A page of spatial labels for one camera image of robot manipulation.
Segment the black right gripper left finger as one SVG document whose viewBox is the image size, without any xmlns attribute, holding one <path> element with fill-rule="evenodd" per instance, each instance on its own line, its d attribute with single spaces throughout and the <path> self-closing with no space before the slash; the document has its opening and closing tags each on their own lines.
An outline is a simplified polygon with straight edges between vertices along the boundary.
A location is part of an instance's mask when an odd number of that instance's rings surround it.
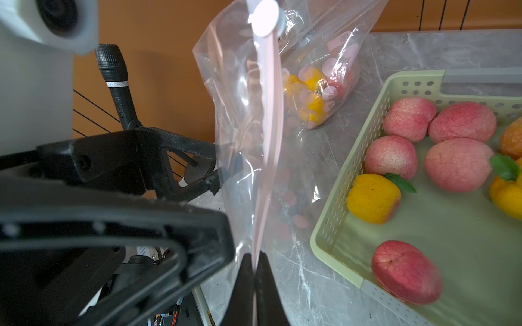
<svg viewBox="0 0 522 326">
<path fill-rule="evenodd" d="M 243 256 L 232 290 L 228 308 L 221 326 L 253 326 L 254 324 L 254 271 L 252 256 Z"/>
</svg>

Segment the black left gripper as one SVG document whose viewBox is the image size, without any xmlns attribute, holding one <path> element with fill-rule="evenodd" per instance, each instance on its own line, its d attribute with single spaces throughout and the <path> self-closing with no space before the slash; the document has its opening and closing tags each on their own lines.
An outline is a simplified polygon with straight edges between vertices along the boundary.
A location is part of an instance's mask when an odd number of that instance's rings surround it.
<svg viewBox="0 0 522 326">
<path fill-rule="evenodd" d="M 1 156 L 1 324 L 143 325 L 231 263 L 228 217 L 190 201 L 167 154 L 214 144 L 156 128 Z"/>
</svg>

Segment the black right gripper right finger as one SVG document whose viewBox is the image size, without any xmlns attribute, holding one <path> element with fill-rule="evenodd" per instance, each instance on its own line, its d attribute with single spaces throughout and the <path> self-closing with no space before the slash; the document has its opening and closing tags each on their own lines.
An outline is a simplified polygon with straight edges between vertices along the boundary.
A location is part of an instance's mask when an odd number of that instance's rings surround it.
<svg viewBox="0 0 522 326">
<path fill-rule="evenodd" d="M 261 326 L 290 326 L 281 303 L 268 256 L 262 251 L 254 274 L 254 289 L 256 295 L 256 317 L 254 320 L 256 324 Z"/>
</svg>

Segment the clear bag with pink dots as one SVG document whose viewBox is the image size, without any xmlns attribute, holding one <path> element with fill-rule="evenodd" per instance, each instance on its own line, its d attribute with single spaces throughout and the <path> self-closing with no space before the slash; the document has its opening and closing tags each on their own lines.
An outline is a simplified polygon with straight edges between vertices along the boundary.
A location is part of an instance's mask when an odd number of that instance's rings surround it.
<svg viewBox="0 0 522 326">
<path fill-rule="evenodd" d="M 304 1 L 233 1 L 193 49 L 215 107 L 222 196 L 235 239 L 235 262 L 290 237 L 292 218 L 316 198 L 304 149 L 307 123 L 290 92 L 295 65 L 284 52 L 310 26 Z"/>
</svg>

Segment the light green perforated basket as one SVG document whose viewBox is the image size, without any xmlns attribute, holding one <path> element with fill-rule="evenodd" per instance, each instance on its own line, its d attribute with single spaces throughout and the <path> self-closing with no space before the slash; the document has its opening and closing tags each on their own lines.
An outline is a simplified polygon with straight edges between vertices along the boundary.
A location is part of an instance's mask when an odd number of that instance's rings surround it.
<svg viewBox="0 0 522 326">
<path fill-rule="evenodd" d="M 412 325 L 520 325 L 521 99 L 440 90 L 520 82 L 520 68 L 389 77 L 314 254 Z"/>
</svg>

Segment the pink peach front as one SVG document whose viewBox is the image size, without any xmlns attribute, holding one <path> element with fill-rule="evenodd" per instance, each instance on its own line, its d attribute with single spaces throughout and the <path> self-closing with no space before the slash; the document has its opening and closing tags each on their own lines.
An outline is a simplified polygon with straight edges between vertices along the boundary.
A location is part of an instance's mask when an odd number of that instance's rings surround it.
<svg viewBox="0 0 522 326">
<path fill-rule="evenodd" d="M 335 100 L 346 99 L 360 79 L 360 65 L 358 60 L 355 60 L 353 65 L 348 67 L 344 64 L 339 70 L 327 77 L 329 86 L 336 88 L 337 95 Z"/>
</svg>

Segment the clear zip-top bag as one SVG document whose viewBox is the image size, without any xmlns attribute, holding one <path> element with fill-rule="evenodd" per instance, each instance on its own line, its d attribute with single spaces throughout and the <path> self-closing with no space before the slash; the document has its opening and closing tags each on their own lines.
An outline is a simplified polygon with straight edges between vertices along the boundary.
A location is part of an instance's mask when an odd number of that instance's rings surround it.
<svg viewBox="0 0 522 326">
<path fill-rule="evenodd" d="M 285 1 L 286 26 L 279 39 L 284 75 L 299 77 L 306 65 L 319 69 L 326 76 L 326 83 L 316 93 L 324 100 L 326 114 L 323 124 L 345 103 L 335 100 L 336 88 L 329 86 L 327 77 L 344 64 L 350 67 L 387 5 L 387 1 Z M 311 125 L 298 117 L 298 97 L 303 92 L 313 92 L 303 83 L 302 90 L 294 96 L 284 95 L 289 126 Z"/>
</svg>

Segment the yellow peach with red spot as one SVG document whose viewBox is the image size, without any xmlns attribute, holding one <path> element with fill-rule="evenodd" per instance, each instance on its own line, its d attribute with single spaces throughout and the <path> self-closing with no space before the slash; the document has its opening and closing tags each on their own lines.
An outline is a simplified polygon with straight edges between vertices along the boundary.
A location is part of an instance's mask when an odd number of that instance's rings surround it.
<svg viewBox="0 0 522 326">
<path fill-rule="evenodd" d="M 320 94 L 303 92 L 298 100 L 298 117 L 302 122 L 308 122 L 311 125 L 309 128 L 314 128 L 324 121 L 324 100 Z"/>
</svg>

